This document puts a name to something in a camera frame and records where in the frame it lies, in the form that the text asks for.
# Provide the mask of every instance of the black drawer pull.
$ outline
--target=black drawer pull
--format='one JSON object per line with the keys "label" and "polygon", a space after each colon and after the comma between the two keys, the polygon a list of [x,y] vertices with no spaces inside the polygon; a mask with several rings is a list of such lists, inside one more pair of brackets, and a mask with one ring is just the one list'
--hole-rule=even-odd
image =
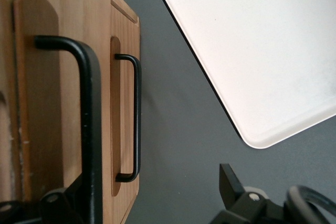
{"label": "black drawer pull", "polygon": [[132,182],[140,171],[140,139],[141,139],[141,65],[139,60],[131,55],[115,54],[116,60],[128,60],[134,68],[134,120],[133,120],[133,172],[118,173],[116,182]]}

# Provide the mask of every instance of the wooden drawer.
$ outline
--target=wooden drawer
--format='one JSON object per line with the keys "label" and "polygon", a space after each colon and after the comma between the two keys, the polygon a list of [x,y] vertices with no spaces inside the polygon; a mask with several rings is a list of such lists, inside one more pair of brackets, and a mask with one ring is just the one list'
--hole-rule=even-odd
{"label": "wooden drawer", "polygon": [[[0,201],[31,200],[27,197],[20,160],[20,109],[17,102],[17,76],[15,63],[15,34],[13,33],[12,4],[14,0],[1,0],[0,5]],[[122,183],[117,195],[112,195],[114,181],[112,141],[120,141],[120,169],[131,173],[133,169],[133,68],[129,62],[120,63],[120,123],[111,123],[111,37],[120,41],[120,52],[139,58],[139,19],[123,0],[47,0],[58,15],[59,35],[88,44],[96,53],[101,69],[102,101],[102,170],[103,170],[103,222],[122,223],[138,194],[139,179]],[[68,187],[81,173],[80,152],[80,100],[79,73],[74,59],[60,52],[61,135],[63,186]],[[120,139],[113,139],[113,130],[120,127]],[[41,196],[48,186],[39,188]]]}

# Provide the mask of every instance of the metal screw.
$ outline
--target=metal screw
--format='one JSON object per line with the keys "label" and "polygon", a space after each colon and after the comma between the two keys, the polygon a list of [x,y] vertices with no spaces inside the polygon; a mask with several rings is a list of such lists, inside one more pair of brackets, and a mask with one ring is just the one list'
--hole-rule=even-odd
{"label": "metal screw", "polygon": [[47,202],[49,203],[53,203],[54,201],[56,201],[58,199],[58,195],[57,194],[52,194],[47,198]]}
{"label": "metal screw", "polygon": [[0,212],[6,212],[12,208],[11,204],[6,204],[2,207],[0,207]]}
{"label": "metal screw", "polygon": [[260,200],[259,195],[255,194],[255,193],[250,193],[248,196],[249,196],[250,199],[253,200],[253,201],[259,201],[259,200]]}

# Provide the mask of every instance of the black plastic part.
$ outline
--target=black plastic part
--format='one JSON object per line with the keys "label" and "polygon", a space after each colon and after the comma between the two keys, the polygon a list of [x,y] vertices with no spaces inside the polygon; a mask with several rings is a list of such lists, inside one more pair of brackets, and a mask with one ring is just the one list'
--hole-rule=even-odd
{"label": "black plastic part", "polygon": [[22,204],[17,201],[0,202],[0,223],[11,224],[24,219]]}
{"label": "black plastic part", "polygon": [[226,209],[230,209],[245,193],[244,187],[229,164],[219,166],[219,192]]}
{"label": "black plastic part", "polygon": [[75,57],[80,75],[82,194],[85,223],[102,223],[101,77],[96,54],[86,44],[60,36],[35,36],[35,46],[65,50]]}
{"label": "black plastic part", "polygon": [[336,204],[326,196],[305,186],[292,186],[287,192],[285,209],[295,223],[327,224],[327,219],[312,204],[322,207],[336,217]]}
{"label": "black plastic part", "polygon": [[117,60],[128,60],[134,68],[134,121],[133,121],[133,172],[131,174],[119,173],[117,182],[132,182],[140,171],[140,139],[141,139],[141,65],[139,60],[131,55],[116,54]]}
{"label": "black plastic part", "polygon": [[83,224],[63,193],[53,193],[40,201],[40,216],[47,224]]}

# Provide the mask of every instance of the wooden board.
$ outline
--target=wooden board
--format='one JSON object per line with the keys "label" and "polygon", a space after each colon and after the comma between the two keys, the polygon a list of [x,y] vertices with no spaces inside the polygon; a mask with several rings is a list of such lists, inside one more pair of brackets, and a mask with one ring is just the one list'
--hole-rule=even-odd
{"label": "wooden board", "polygon": [[38,202],[63,186],[59,53],[34,46],[58,35],[58,17],[47,0],[14,0],[14,21],[23,200]]}
{"label": "wooden board", "polygon": [[[103,222],[121,223],[138,193],[139,180],[121,184],[117,196],[112,197],[112,134],[110,90],[110,39],[118,37],[120,52],[139,57],[140,27],[138,17],[123,0],[48,0],[59,17],[59,34],[87,43],[96,53],[101,66],[102,84],[102,160],[103,160]],[[0,92],[8,102],[10,135],[13,137],[12,155],[16,197],[21,199],[19,144],[16,114],[15,61],[13,47],[13,0],[1,0],[0,5]],[[133,144],[133,69],[130,63],[120,63],[120,134],[121,172],[132,171]],[[75,60],[60,53],[62,149],[64,186],[69,186],[80,174],[79,76]]]}

